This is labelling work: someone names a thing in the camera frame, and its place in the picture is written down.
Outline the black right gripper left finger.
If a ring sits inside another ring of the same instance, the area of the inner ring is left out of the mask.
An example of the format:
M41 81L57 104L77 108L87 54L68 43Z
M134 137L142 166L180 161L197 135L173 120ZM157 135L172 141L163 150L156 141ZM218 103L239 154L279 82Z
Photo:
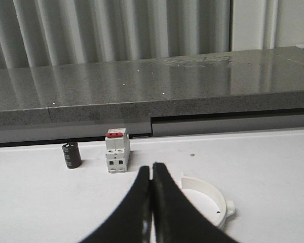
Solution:
M142 166L121 203L82 242L150 242L151 220L149 167Z

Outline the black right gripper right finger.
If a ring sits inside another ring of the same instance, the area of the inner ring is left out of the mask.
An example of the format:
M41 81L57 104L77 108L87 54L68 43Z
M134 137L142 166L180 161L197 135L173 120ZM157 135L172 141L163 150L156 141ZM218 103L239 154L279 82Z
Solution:
M153 206L157 242L236 242L193 206L163 163L153 164Z

